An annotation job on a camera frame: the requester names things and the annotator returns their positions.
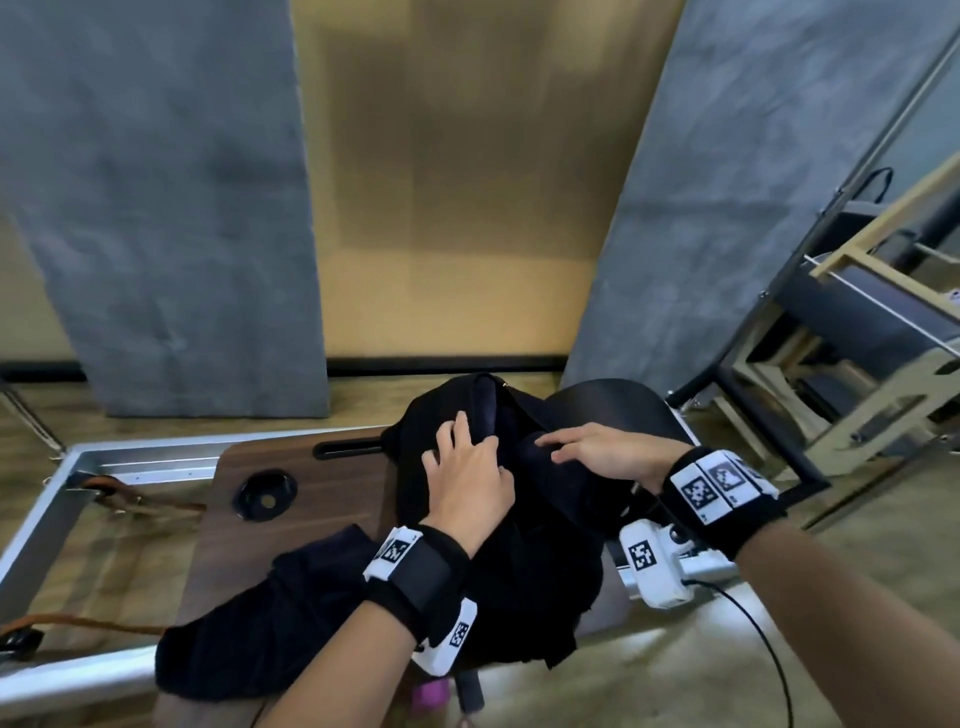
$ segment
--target brown leather strap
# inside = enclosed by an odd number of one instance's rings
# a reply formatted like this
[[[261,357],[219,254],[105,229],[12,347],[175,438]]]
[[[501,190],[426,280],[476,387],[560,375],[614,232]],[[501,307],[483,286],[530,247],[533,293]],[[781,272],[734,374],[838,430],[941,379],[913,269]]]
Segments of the brown leather strap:
[[[206,510],[203,503],[189,503],[165,497],[145,496],[139,488],[133,488],[112,475],[92,475],[80,487],[98,491],[100,495],[97,496],[97,502],[118,511],[155,516],[158,514],[158,508],[190,511],[191,513],[203,513]]]
[[[87,619],[86,617],[73,617],[62,614],[36,614],[27,615],[20,619],[15,619],[0,626],[0,638],[6,637],[11,632],[24,627],[33,627],[37,624],[70,624],[74,627],[90,627],[92,629],[106,629],[109,632],[126,632],[133,635],[162,635],[166,627],[157,627],[143,624],[119,624],[114,621],[103,621],[101,619]]]

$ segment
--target black wristband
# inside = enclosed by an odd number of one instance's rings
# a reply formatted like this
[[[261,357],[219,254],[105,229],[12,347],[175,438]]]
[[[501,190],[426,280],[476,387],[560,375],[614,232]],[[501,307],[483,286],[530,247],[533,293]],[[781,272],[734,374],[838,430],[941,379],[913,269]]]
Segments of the black wristband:
[[[386,578],[381,574],[370,579],[367,600],[394,615],[418,643],[428,640],[435,646],[453,629],[460,614],[469,556],[436,528],[419,525],[416,530],[420,537],[412,544],[392,536],[377,552],[371,567],[378,560],[393,566]]]
[[[733,560],[760,528],[786,516],[774,490],[733,453],[698,447],[670,469],[660,502],[683,530]]]

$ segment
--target wooden floor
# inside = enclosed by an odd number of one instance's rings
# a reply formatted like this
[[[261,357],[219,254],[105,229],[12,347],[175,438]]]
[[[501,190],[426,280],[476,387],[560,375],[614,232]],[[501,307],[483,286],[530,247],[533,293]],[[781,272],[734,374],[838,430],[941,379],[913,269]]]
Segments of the wooden floor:
[[[506,375],[514,386],[545,396],[554,375]],[[111,420],[81,384],[23,386],[21,392],[68,444],[206,433],[322,426],[384,425],[445,376],[363,377],[331,383],[327,420]],[[740,451],[732,428],[715,413],[693,413],[693,428],[711,445]],[[55,464],[19,421],[0,413],[0,545],[5,545]],[[859,473],[804,506],[804,515],[836,500],[871,473]],[[205,484],[184,495],[202,498]],[[84,511],[33,611],[98,619],[168,622],[176,613],[197,522]],[[822,536],[857,568],[889,586],[960,635],[960,458],[927,471]],[[804,674],[746,587],[735,592],[769,629],[794,693],[798,726],[835,726],[836,717]],[[46,656],[88,654],[146,643],[144,639],[77,629],[51,629]],[[683,619],[612,642],[581,648],[562,665],[493,667],[482,673],[488,707],[479,726],[767,726],[785,723],[782,695],[769,656],[749,624],[714,602]],[[16,726],[150,725],[155,697],[17,721]],[[411,725],[453,725],[456,711],[411,719]]]

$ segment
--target hand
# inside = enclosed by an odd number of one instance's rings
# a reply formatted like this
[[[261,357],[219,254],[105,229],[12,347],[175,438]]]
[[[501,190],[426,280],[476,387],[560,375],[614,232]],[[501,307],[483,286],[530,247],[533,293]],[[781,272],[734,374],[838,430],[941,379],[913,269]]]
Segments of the hand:
[[[553,462],[579,460],[603,477],[636,480],[655,496],[663,489],[674,463],[693,449],[679,440],[624,432],[597,423],[548,432],[539,437],[537,445],[563,445],[550,453]]]
[[[430,515],[423,523],[454,538],[470,558],[514,504],[514,477],[496,466],[497,439],[470,440],[467,415],[437,430],[437,452],[423,454]]]

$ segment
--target black baseboard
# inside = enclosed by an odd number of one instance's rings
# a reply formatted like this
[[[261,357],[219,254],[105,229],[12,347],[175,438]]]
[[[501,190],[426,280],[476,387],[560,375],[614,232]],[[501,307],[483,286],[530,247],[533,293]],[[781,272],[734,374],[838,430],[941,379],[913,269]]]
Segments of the black baseboard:
[[[334,356],[327,376],[402,376],[469,374],[471,372],[562,372],[561,355],[504,356]],[[77,361],[0,362],[0,376],[12,384],[86,381]]]

